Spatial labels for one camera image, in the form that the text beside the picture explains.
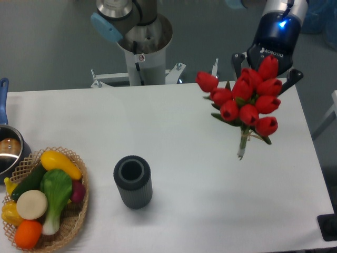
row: tulip bouquet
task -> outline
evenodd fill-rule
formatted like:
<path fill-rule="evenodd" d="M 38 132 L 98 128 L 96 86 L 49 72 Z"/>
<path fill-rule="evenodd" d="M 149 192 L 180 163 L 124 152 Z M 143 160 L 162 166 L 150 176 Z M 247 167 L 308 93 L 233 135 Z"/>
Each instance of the tulip bouquet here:
<path fill-rule="evenodd" d="M 242 69 L 241 76 L 231 90 L 218 87 L 219 80 L 206 72 L 198 72 L 196 82 L 201 90 L 210 93 L 205 99 L 212 100 L 213 107 L 220 111 L 212 116 L 234 127 L 241 128 L 241 141 L 237 156 L 243 158 L 247 140 L 256 137 L 271 144 L 269 135 L 277 130 L 275 117 L 260 117 L 279 108 L 282 82 L 278 80 L 279 63 L 273 55 L 266 57 L 259 69 Z"/>

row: orange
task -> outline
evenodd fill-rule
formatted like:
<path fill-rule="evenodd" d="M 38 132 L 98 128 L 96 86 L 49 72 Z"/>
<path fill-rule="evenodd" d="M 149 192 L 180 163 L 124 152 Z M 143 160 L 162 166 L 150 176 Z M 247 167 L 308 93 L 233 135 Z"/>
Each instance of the orange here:
<path fill-rule="evenodd" d="M 36 220 L 24 220 L 17 228 L 14 242 L 22 249 L 32 249 L 42 233 L 42 225 Z"/>

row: cooking pot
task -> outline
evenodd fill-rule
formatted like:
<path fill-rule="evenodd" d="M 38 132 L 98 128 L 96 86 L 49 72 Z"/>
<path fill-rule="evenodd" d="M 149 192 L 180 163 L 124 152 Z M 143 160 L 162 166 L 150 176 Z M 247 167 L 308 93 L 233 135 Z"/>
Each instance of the cooking pot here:
<path fill-rule="evenodd" d="M 0 80 L 0 184 L 4 184 L 4 179 L 10 178 L 16 166 L 31 153 L 20 132 L 8 125 L 6 113 L 8 85 L 7 78 Z"/>

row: pot handle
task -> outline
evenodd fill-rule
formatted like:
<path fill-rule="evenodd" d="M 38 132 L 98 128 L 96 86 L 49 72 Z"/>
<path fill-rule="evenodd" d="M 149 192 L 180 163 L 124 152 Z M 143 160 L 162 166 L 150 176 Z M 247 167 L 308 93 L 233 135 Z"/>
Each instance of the pot handle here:
<path fill-rule="evenodd" d="M 8 93 L 9 80 L 2 78 L 0 80 L 0 124 L 8 125 L 8 118 L 6 113 L 6 101 Z"/>

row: white radish slice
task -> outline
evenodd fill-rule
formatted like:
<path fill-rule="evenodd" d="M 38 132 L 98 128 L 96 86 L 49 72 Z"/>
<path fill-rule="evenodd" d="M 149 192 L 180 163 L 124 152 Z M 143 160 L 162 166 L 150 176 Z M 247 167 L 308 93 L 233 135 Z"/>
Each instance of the white radish slice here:
<path fill-rule="evenodd" d="M 38 190 L 30 190 L 23 193 L 16 203 L 18 214 L 26 220 L 40 218 L 48 207 L 46 196 Z"/>

